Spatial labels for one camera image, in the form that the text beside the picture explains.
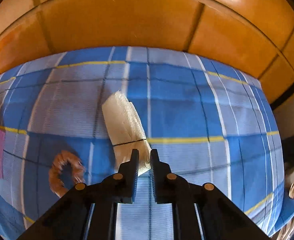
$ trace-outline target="tiled wall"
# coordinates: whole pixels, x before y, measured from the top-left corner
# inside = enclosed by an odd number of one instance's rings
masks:
[[[286,0],[3,0],[0,73],[59,52],[131,45],[183,50],[259,78],[269,103],[294,83]]]

